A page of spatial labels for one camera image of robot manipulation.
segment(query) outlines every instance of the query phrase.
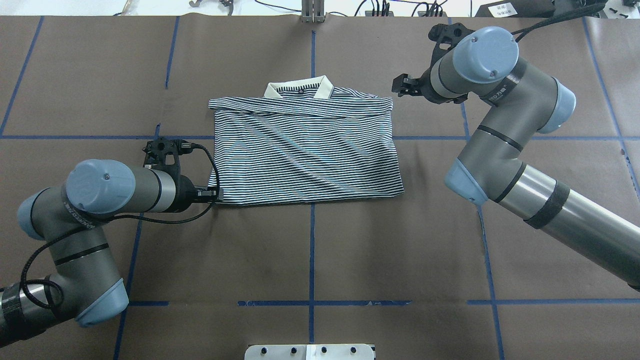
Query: blue plastic cover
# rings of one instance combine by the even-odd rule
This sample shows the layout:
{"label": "blue plastic cover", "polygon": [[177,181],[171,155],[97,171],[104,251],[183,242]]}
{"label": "blue plastic cover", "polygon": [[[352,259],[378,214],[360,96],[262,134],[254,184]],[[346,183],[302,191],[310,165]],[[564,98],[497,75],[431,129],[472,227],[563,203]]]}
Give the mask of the blue plastic cover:
{"label": "blue plastic cover", "polygon": [[44,240],[40,234],[33,227],[33,223],[31,222],[31,210],[33,209],[33,203],[36,202],[36,199],[42,192],[46,189],[42,189],[39,192],[36,192],[32,196],[29,196],[25,201],[20,204],[18,208],[18,224],[22,231],[27,233],[30,238],[34,238],[36,240]]}
{"label": "blue plastic cover", "polygon": [[119,161],[90,159],[71,171],[66,189],[69,201],[78,209],[106,214],[127,204],[136,189],[136,178]]}
{"label": "blue plastic cover", "polygon": [[453,67],[477,84],[503,79],[518,61],[518,43],[510,32],[488,26],[467,35],[453,51]]}
{"label": "blue plastic cover", "polygon": [[554,79],[558,85],[556,107],[554,108],[554,112],[551,114],[549,121],[540,130],[538,130],[541,134],[549,134],[558,130],[565,121],[569,120],[569,117],[571,117],[571,114],[573,114],[573,111],[575,110],[575,94],[564,85],[560,84],[558,79]]}
{"label": "blue plastic cover", "polygon": [[76,321],[81,327],[94,326],[120,314],[127,308],[127,305],[129,305],[129,297],[127,296],[127,290],[124,288],[124,282],[120,278],[93,304],[83,310],[76,317]]}
{"label": "blue plastic cover", "polygon": [[455,193],[476,205],[482,205],[489,200],[480,184],[458,158],[451,165],[444,183]]}

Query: robotic arm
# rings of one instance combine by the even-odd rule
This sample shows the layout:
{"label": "robotic arm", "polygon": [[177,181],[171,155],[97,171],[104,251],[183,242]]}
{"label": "robotic arm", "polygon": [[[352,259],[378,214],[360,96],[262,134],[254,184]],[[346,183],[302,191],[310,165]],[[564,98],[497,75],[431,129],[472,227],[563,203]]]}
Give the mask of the robotic arm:
{"label": "robotic arm", "polygon": [[476,205],[491,199],[640,291],[640,228],[518,159],[535,133],[551,133],[571,116],[574,94],[519,57],[505,29],[441,24],[429,38],[436,41],[431,67],[419,79],[398,76],[392,91],[436,104],[474,92],[492,106],[446,185]]}
{"label": "robotic arm", "polygon": [[85,160],[71,171],[65,184],[46,188],[20,205],[20,227],[30,237],[47,242],[58,273],[44,281],[24,281],[42,247],[28,261],[21,281],[0,290],[0,347],[32,338],[71,318],[89,327],[127,307],[127,292],[102,225],[118,218],[137,218],[114,217],[117,213],[180,212],[194,202],[210,202],[209,210],[220,195],[220,186],[194,186],[180,175],[179,155],[193,149],[203,149],[213,163],[201,145],[159,138],[144,148],[144,167]]}

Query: shirt collar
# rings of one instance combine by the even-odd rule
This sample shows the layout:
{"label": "shirt collar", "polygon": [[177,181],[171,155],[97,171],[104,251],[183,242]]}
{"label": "shirt collar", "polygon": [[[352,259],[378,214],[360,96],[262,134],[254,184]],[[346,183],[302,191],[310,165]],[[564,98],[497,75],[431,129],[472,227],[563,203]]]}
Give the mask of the shirt collar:
{"label": "shirt collar", "polygon": [[299,86],[302,87],[305,85],[318,84],[318,83],[320,85],[318,86],[316,94],[314,95],[314,99],[329,99],[329,97],[331,96],[331,93],[333,92],[333,84],[331,84],[331,81],[329,81],[329,79],[325,75],[318,76],[316,78],[310,78],[310,79],[288,81],[286,83],[269,83],[267,84],[267,90],[265,90],[264,92],[264,97],[270,97],[273,99],[282,99],[282,95],[278,93],[279,88],[283,88],[283,87],[296,88]]}

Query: striped shirt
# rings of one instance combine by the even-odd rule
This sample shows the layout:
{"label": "striped shirt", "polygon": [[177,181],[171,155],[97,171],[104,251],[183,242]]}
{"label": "striped shirt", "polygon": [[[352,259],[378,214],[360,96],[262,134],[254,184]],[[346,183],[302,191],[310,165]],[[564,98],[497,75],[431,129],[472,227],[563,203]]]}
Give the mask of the striped shirt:
{"label": "striped shirt", "polygon": [[[270,83],[266,97],[211,99],[224,204],[393,197],[404,192],[391,98],[325,76]],[[212,173],[209,185],[216,182]]]}

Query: label sticker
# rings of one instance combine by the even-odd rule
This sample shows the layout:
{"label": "label sticker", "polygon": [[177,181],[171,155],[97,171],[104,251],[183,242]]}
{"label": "label sticker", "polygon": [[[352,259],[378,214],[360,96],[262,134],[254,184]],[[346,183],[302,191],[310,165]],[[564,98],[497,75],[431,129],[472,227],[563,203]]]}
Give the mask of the label sticker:
{"label": "label sticker", "polygon": [[518,12],[515,10],[511,3],[489,6],[489,11],[491,12],[491,15],[493,15],[493,17],[507,17],[518,15]]}

